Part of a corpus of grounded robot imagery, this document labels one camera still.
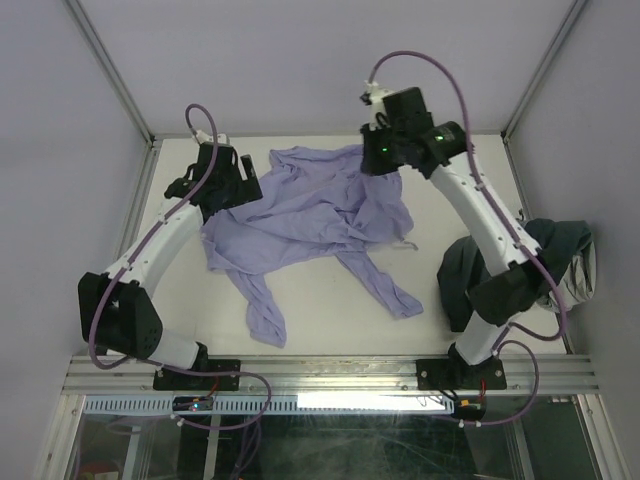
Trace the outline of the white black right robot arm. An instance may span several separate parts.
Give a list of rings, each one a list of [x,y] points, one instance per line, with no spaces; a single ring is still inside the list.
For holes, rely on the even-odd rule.
[[[361,100],[370,109],[360,129],[362,172],[417,170],[455,209],[483,257],[489,277],[469,292],[473,313],[447,363],[450,381],[469,387],[481,378],[482,363],[496,352],[510,321],[547,291],[546,259],[479,169],[466,132],[453,121],[435,124],[419,88],[394,92],[369,82]]]

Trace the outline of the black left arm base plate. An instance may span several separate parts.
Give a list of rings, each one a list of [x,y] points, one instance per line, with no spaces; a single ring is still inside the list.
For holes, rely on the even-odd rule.
[[[196,372],[179,373],[167,368],[156,372],[153,379],[155,391],[236,392],[239,390],[241,361],[239,359],[210,358]]]

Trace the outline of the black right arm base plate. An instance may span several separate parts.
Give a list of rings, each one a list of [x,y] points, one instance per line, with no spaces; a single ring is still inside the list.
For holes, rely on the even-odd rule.
[[[452,358],[424,358],[415,361],[419,390],[506,390],[503,364],[496,358],[468,365]]]

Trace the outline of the lilac purple jacket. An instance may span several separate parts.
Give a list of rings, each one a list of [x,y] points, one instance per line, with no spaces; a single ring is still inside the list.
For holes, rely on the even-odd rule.
[[[293,147],[273,150],[260,180],[260,200],[222,210],[201,229],[209,270],[225,272],[248,302],[252,339],[282,348],[284,315],[265,276],[311,259],[334,256],[396,319],[416,316],[423,305],[380,271],[371,248],[403,241],[414,222],[402,200],[398,172],[361,172],[363,148]]]

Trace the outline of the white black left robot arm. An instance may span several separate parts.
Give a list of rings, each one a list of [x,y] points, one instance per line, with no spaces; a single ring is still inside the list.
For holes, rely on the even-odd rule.
[[[201,144],[196,162],[166,188],[149,229],[105,272],[80,279],[81,331],[90,355],[112,350],[125,359],[175,367],[175,377],[188,388],[204,385],[210,373],[206,347],[165,328],[152,296],[207,220],[261,197],[250,156],[228,144]]]

